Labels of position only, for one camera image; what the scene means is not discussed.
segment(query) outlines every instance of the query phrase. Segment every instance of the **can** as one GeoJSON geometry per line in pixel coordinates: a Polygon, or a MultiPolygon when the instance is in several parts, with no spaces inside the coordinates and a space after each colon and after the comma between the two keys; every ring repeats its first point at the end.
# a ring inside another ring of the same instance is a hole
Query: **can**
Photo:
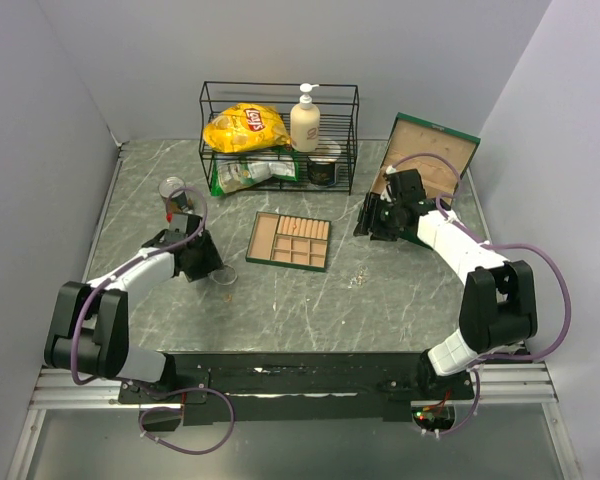
{"type": "MultiPolygon", "coordinates": [[[[175,190],[186,186],[184,180],[180,177],[167,177],[158,185],[158,193],[166,205],[169,195],[175,190]]],[[[193,200],[189,197],[188,192],[178,192],[171,197],[168,207],[171,213],[191,213],[193,212],[193,200]]]]}
{"type": "Polygon", "coordinates": [[[333,140],[324,139],[318,148],[309,154],[307,173],[309,181],[320,187],[330,187],[337,182],[337,164],[341,149],[333,140]]]}

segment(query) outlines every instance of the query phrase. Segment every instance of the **white bottle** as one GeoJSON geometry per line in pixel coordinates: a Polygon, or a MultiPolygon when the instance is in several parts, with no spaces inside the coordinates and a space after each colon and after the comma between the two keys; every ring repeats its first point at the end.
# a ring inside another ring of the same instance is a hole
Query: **white bottle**
{"type": "Polygon", "coordinates": [[[316,107],[309,93],[314,87],[303,83],[300,103],[291,109],[291,145],[299,152],[313,152],[320,139],[320,109],[316,107]]]}

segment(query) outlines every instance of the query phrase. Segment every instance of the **marble table surface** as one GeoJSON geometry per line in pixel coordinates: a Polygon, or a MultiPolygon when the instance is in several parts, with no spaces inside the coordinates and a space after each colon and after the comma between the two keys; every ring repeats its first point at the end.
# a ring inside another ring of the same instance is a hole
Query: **marble table surface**
{"type": "MultiPolygon", "coordinates": [[[[363,141],[353,193],[242,191],[208,194],[193,140],[136,141],[122,165],[89,278],[132,257],[166,227],[158,183],[171,175],[200,188],[207,227],[238,280],[220,286],[183,277],[157,286],[135,309],[131,341],[162,351],[422,351],[457,325],[462,284],[434,252],[406,241],[354,237],[358,209],[385,142],[363,141]],[[279,212],[332,222],[326,273],[247,263],[255,213],[279,212]]],[[[484,235],[468,182],[454,209],[484,235]]]]}

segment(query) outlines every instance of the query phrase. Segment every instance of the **black can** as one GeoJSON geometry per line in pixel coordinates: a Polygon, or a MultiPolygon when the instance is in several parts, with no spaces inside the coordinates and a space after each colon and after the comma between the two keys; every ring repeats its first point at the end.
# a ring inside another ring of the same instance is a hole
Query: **black can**
{"type": "Polygon", "coordinates": [[[331,187],[337,182],[337,163],[340,145],[330,139],[321,139],[318,148],[309,154],[307,170],[309,181],[320,187],[331,187]]]}
{"type": "Polygon", "coordinates": [[[330,187],[336,183],[336,163],[333,161],[315,162],[309,158],[307,170],[309,173],[309,181],[320,187],[330,187]]]}

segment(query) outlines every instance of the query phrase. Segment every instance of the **black metal wire rack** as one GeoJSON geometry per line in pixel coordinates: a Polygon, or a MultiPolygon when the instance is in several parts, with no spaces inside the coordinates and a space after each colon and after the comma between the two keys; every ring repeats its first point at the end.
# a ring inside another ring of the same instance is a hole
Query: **black metal wire rack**
{"type": "MultiPolygon", "coordinates": [[[[203,140],[203,129],[207,123],[236,103],[257,103],[275,106],[289,131],[289,114],[300,97],[300,84],[297,83],[256,83],[206,81],[200,92],[200,112],[202,128],[198,152],[209,189],[213,182],[215,162],[218,156],[226,159],[228,154],[218,153],[203,140]]],[[[360,97],[357,85],[320,84],[312,93],[314,104],[320,108],[320,142],[329,140],[340,146],[340,154],[326,154],[321,157],[335,157],[336,182],[329,187],[319,187],[309,181],[309,158],[304,154],[296,156],[297,181],[271,178],[250,187],[251,190],[285,190],[299,192],[347,192],[351,194],[353,176],[358,159],[358,109],[360,97]]],[[[270,150],[259,151],[257,160],[284,161],[280,153],[270,150]]]]}

